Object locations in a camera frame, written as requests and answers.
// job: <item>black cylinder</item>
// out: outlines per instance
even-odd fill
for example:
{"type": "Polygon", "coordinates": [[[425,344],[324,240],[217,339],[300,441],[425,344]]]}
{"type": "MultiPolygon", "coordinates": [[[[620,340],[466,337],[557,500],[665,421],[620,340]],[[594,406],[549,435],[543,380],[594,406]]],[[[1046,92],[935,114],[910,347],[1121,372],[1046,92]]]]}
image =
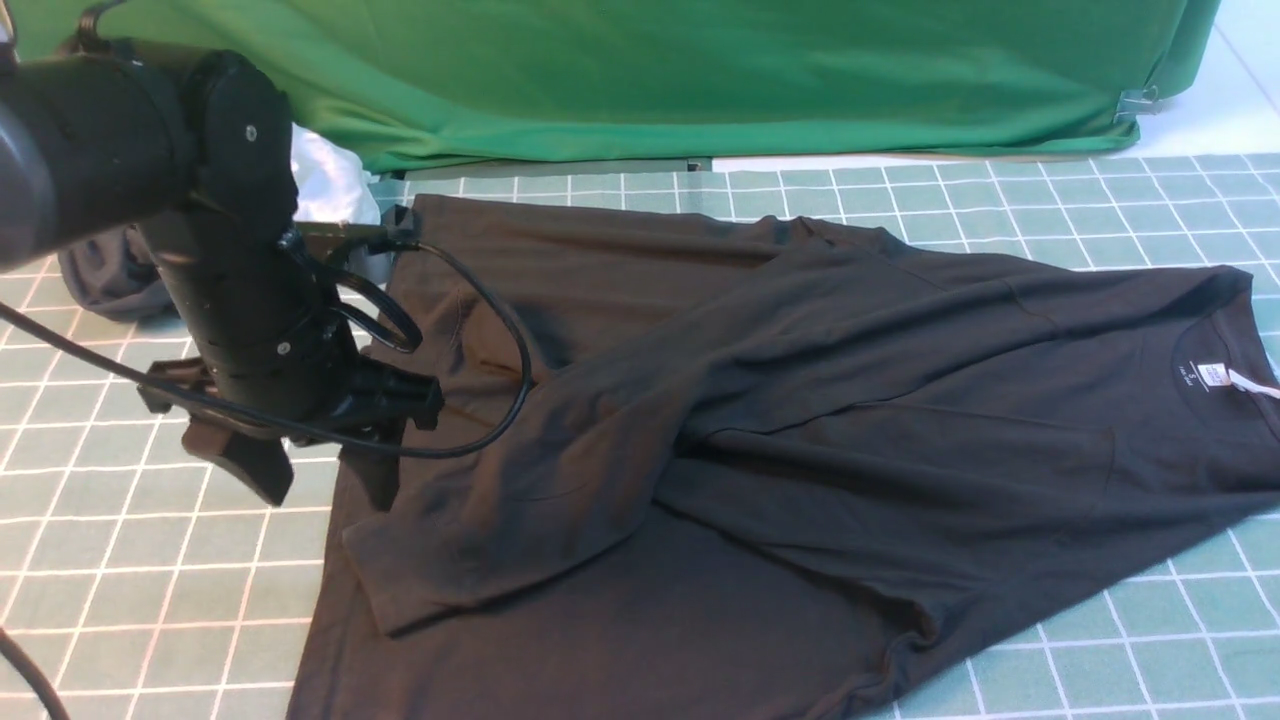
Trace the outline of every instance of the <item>black cylinder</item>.
{"type": "Polygon", "coordinates": [[[0,76],[0,272],[146,218],[191,187],[173,83],[114,58],[0,76]]]}

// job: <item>white grid line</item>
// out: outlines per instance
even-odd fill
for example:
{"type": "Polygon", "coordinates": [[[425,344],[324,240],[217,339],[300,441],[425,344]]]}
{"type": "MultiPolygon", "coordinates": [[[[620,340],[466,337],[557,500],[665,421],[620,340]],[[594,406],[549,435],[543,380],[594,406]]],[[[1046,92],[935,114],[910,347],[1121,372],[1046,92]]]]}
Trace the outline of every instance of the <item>white grid line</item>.
{"type": "MultiPolygon", "coordinates": [[[[205,470],[205,478],[200,483],[200,492],[196,496],[196,507],[205,500],[205,492],[209,489],[209,480],[212,475],[212,465],[205,470]]],[[[133,697],[129,700],[129,708],[124,714],[125,720],[133,717],[133,711],[138,706],[138,697],[147,679],[147,670],[151,669],[151,659],[155,656],[156,644],[160,642],[160,632],[163,630],[163,624],[165,616],[169,615],[169,605],[173,602],[173,591],[178,587],[178,575],[182,573],[182,561],[187,557],[187,550],[191,547],[191,536],[196,532],[197,519],[192,519],[187,523],[187,529],[182,536],[182,544],[178,547],[178,557],[174,560],[174,566],[169,575],[169,583],[165,585],[164,600],[160,601],[160,615],[159,621],[161,625],[151,630],[151,637],[147,639],[147,650],[142,656],[142,667],[138,669],[138,679],[133,684],[133,697]]]]}
{"type": "Polygon", "coordinates": [[[1192,620],[1196,621],[1196,626],[1199,628],[1203,635],[1204,643],[1208,646],[1208,655],[1213,660],[1213,669],[1217,670],[1217,676],[1226,685],[1226,694],[1231,696],[1231,702],[1235,706],[1235,714],[1240,720],[1248,720],[1244,716],[1244,708],[1240,706],[1239,696],[1235,694],[1235,688],[1231,684],[1231,679],[1226,676],[1226,670],[1222,669],[1222,660],[1217,655],[1217,646],[1213,644],[1213,638],[1210,637],[1208,628],[1204,625],[1204,620],[1201,619],[1199,610],[1196,609],[1196,603],[1192,602],[1192,596],[1187,592],[1187,585],[1183,584],[1181,578],[1178,577],[1178,566],[1174,565],[1172,559],[1165,561],[1169,565],[1169,571],[1172,573],[1174,583],[1178,584],[1178,592],[1183,596],[1183,602],[1187,603],[1187,610],[1192,614],[1192,620]]]}
{"type": "Polygon", "coordinates": [[[232,625],[232,642],[227,646],[227,661],[223,664],[221,680],[218,683],[218,694],[214,697],[214,708],[210,712],[214,717],[218,717],[218,708],[223,705],[227,680],[232,674],[232,662],[236,660],[236,647],[239,644],[241,630],[244,628],[244,612],[248,610],[248,597],[253,589],[253,575],[257,573],[257,562],[262,559],[262,543],[266,541],[266,529],[270,524],[271,511],[268,509],[266,518],[262,519],[262,527],[257,532],[257,542],[253,546],[253,562],[248,569],[248,577],[244,579],[244,594],[241,596],[239,611],[236,614],[237,623],[232,625]]]}

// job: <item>green grid mat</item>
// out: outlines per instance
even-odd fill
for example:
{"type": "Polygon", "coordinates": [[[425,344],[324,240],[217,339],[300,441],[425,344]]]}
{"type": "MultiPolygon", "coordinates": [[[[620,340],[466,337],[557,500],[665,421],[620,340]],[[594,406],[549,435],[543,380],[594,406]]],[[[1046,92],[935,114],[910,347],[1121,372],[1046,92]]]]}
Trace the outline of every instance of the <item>green grid mat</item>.
{"type": "MultiPolygon", "coordinates": [[[[385,206],[475,199],[879,225],[920,247],[1073,269],[1231,264],[1280,357],[1280,155],[781,173],[383,182],[385,206]]],[[[0,300],[145,366],[182,327],[74,306],[56,266],[0,300]]],[[[0,621],[81,719],[282,717],[320,580],[333,448],[294,452],[283,509],[183,455],[133,387],[0,328],[0,621]]],[[[965,662],[883,717],[1280,720],[1280,511],[965,662]]],[[[0,670],[0,717],[40,714],[0,670]]]]}

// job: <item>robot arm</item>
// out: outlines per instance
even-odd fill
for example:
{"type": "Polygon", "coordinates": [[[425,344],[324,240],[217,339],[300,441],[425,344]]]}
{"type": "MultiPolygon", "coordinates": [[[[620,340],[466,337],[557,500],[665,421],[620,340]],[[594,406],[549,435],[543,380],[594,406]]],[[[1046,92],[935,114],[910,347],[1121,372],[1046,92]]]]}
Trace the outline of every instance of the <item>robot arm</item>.
{"type": "MultiPolygon", "coordinates": [[[[516,323],[439,249],[384,227],[294,223],[289,105],[261,70],[230,51],[90,35],[70,56],[0,68],[0,272],[137,225],[200,351],[154,364],[140,392],[154,413],[191,413],[191,455],[279,505],[293,477],[283,438],[340,442],[344,460],[387,462],[474,452],[509,427],[531,388],[516,323]],[[404,423],[433,429],[444,401],[435,378],[357,350],[348,320],[402,352],[422,338],[394,301],[342,268],[356,245],[431,251],[504,318],[525,378],[485,438],[398,447],[404,423]],[[375,300],[396,331],[342,302],[339,284],[375,300]]],[[[397,487],[366,491],[387,510],[397,487]]]]}

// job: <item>black cable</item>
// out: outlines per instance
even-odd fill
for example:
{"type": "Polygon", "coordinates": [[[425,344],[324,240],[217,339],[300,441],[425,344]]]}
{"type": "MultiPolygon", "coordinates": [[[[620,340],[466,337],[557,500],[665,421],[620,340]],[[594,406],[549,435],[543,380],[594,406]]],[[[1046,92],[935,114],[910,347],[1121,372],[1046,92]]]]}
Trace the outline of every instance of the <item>black cable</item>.
{"type": "Polygon", "coordinates": [[[40,671],[36,661],[23,652],[22,647],[9,637],[9,633],[4,632],[4,628],[0,628],[0,657],[9,661],[9,665],[13,665],[13,669],[22,675],[22,679],[27,680],[27,684],[35,691],[41,705],[45,706],[49,720],[70,720],[70,715],[67,714],[67,707],[63,706],[63,701],[58,697],[58,691],[54,689],[52,683],[40,671]]]}
{"type": "Polygon", "coordinates": [[[271,415],[270,413],[262,413],[261,410],[246,407],[237,402],[228,402],[218,397],[209,397],[205,395],[195,393],[186,388],[178,387],[173,383],[159,380],[156,378],[152,378],[151,375],[147,375],[142,370],[129,368],[128,365],[122,365],[120,363],[116,363],[110,357],[93,352],[92,350],[84,347],[83,345],[79,345],[78,342],[70,338],[63,337],[61,334],[46,328],[45,325],[37,323],[36,320],[32,320],[31,318],[23,315],[20,311],[10,307],[9,305],[5,305],[4,302],[0,302],[0,319],[10,323],[13,327],[36,337],[40,341],[49,343],[55,350],[60,350],[67,355],[76,357],[77,360],[88,363],[90,365],[93,365],[100,370],[106,370],[108,373],[119,375],[140,386],[156,389],[169,396],[172,400],[177,401],[175,405],[184,405],[184,404],[196,405],[227,415],[233,415],[243,420],[259,423],[261,425],[274,427],[294,434],[301,434],[315,439],[323,439],[378,455],[394,455],[398,457],[411,457],[417,460],[445,460],[449,457],[461,457],[463,455],[471,455],[472,452],[477,452],[484,447],[492,445],[493,441],[498,439],[498,437],[502,436],[502,433],[507,432],[507,428],[509,428],[511,424],[516,421],[516,416],[520,414],[520,409],[524,407],[525,398],[527,398],[529,393],[532,391],[534,369],[532,369],[532,359],[530,357],[529,354],[529,343],[525,341],[524,333],[520,332],[520,325],[516,323],[515,318],[511,316],[511,314],[502,306],[502,304],[498,302],[498,300],[488,291],[488,288],[485,288],[484,284],[474,274],[471,274],[471,270],[468,270],[467,266],[463,265],[457,258],[454,258],[443,249],[435,247],[434,245],[397,243],[396,247],[402,250],[421,250],[424,252],[430,252],[431,255],[435,255],[436,258],[444,260],[451,268],[453,268],[454,272],[462,275],[462,279],[465,279],[476,291],[476,295],[479,295],[480,299],[484,300],[485,304],[493,309],[493,311],[498,315],[498,319],[502,320],[502,324],[507,327],[507,331],[511,333],[512,340],[516,341],[516,350],[520,352],[520,391],[516,393],[515,400],[512,400],[511,409],[507,410],[507,415],[497,425],[494,425],[494,428],[489,430],[489,433],[486,433],[480,439],[468,442],[466,445],[460,445],[456,447],[431,450],[431,448],[401,447],[398,445],[372,442],[367,439],[344,436],[340,433],[326,430],[324,428],[316,428],[306,423],[287,420],[284,418],[271,415]]]}
{"type": "Polygon", "coordinates": [[[361,297],[370,301],[374,307],[378,307],[383,315],[387,315],[387,319],[392,323],[394,329],[388,328],[364,310],[346,302],[339,302],[338,306],[334,307],[334,310],[337,310],[342,316],[347,318],[352,323],[356,323],[361,328],[365,328],[365,332],[367,332],[374,340],[387,347],[390,347],[392,350],[404,354],[413,352],[422,345],[422,331],[419,329],[413,318],[411,318],[408,313],[406,313],[404,309],[396,302],[396,300],[383,292],[380,287],[369,281],[369,278],[362,278],[356,273],[335,264],[326,264],[316,260],[310,252],[306,251],[301,242],[292,243],[288,252],[298,264],[310,270],[317,279],[324,279],[355,291],[361,297]]]}

